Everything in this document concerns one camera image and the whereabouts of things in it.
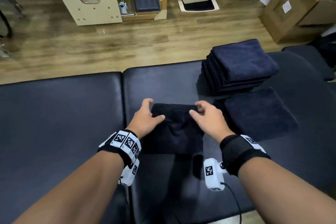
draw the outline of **forearm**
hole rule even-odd
[[[252,158],[238,178],[266,223],[334,223],[336,201],[266,158]]]
[[[98,223],[124,168],[115,153],[100,151],[24,212],[14,224]]]

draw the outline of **stack of towels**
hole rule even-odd
[[[202,70],[213,95],[246,91],[279,71],[257,39],[213,47]]]

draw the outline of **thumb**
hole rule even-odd
[[[202,115],[200,115],[198,112],[196,112],[195,110],[190,110],[189,111],[190,116],[196,121],[197,124],[200,123],[201,119],[202,119]]]
[[[155,124],[157,125],[157,124],[163,122],[163,121],[165,120],[165,118],[166,118],[166,116],[164,116],[164,115],[156,116],[156,117],[154,118],[154,120],[155,120]]]

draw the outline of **right hand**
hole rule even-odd
[[[198,106],[200,113],[190,110],[191,117],[205,133],[218,143],[221,143],[225,137],[235,134],[228,127],[221,110],[204,100],[196,102],[195,105]]]

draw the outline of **wrist strap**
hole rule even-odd
[[[125,129],[113,133],[99,145],[97,152],[104,150],[118,153],[124,161],[124,167],[136,161],[141,151],[141,144],[135,133]]]
[[[238,176],[240,167],[254,157],[271,159],[264,149],[249,136],[231,135],[220,143],[223,167],[230,175]]]

